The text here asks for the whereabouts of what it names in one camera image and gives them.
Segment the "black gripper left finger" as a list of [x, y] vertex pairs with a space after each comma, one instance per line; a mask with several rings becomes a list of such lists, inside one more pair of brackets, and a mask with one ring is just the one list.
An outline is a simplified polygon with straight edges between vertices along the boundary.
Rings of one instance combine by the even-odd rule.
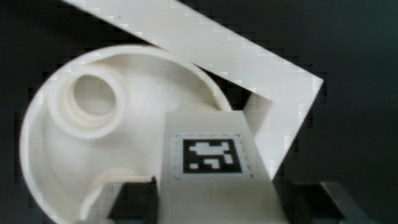
[[124, 183], [112, 204], [108, 218], [113, 224], [158, 224], [156, 179]]

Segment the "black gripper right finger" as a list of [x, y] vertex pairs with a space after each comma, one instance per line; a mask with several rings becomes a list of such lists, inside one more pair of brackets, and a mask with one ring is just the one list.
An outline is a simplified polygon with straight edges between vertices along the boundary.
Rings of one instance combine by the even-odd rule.
[[337, 182], [293, 182], [286, 179], [277, 193], [289, 224], [380, 224]]

